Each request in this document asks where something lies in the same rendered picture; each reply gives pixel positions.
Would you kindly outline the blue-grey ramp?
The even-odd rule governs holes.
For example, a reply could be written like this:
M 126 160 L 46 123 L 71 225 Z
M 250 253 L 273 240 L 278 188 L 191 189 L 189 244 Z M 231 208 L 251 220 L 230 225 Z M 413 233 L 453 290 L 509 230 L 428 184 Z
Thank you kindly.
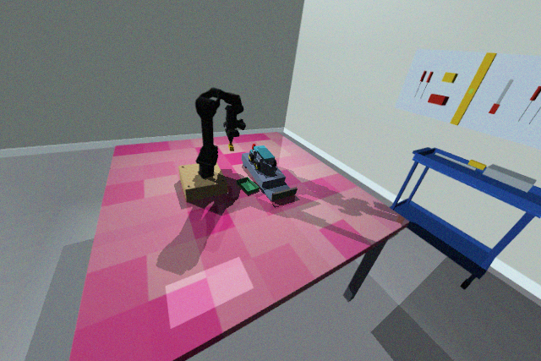
M 279 200 L 288 196 L 295 195 L 298 188 L 289 188 L 285 183 L 286 176 L 280 169 L 269 164 L 270 160 L 263 161 L 263 166 L 256 170 L 254 163 L 259 161 L 260 155 L 257 153 L 254 161 L 249 161 L 249 153 L 242 153 L 243 166 L 247 167 L 251 175 L 254 177 L 261 190 L 265 193 L 270 201 Z

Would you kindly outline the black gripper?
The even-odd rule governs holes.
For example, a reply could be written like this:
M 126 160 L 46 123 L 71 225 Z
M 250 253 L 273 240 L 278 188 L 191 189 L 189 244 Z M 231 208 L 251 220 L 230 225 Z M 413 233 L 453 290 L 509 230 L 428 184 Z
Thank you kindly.
M 223 123 L 223 126 L 224 127 L 226 126 L 225 131 L 226 131 L 230 144 L 232 143 L 233 137 L 239 137 L 239 132 L 236 129 L 234 129 L 235 122 L 237 121 L 238 121 L 237 118 L 226 117 L 226 122 Z

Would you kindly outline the small teal-topped trolley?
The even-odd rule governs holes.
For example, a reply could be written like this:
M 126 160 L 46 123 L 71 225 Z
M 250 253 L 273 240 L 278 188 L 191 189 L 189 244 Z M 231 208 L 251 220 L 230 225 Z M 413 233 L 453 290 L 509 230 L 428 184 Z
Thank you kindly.
M 269 164 L 273 167 L 276 166 L 276 159 L 275 157 L 268 151 L 268 149 L 264 145 L 260 146 L 254 146 L 254 150 L 250 150 L 253 154 L 249 154 L 249 161 L 254 161 L 254 159 L 257 156 L 257 153 L 260 155 L 259 161 L 254 163 L 254 167 L 256 170 L 259 170 L 260 167 L 263 166 L 263 161 L 269 161 Z

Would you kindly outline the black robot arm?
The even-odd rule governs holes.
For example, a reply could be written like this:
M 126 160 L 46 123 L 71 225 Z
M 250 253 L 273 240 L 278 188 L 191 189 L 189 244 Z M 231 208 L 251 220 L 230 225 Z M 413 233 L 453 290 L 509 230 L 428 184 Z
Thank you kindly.
M 212 96 L 217 99 L 210 99 Z M 198 174 L 202 178 L 215 176 L 213 172 L 218 158 L 218 147 L 213 142 L 213 117 L 216 114 L 216 109 L 220 106 L 220 99 L 231 104 L 225 107 L 226 117 L 236 118 L 239 113 L 243 112 L 240 95 L 221 89 L 211 88 L 197 98 L 195 105 L 201 119 L 203 146 L 199 150 L 196 163 L 199 164 Z

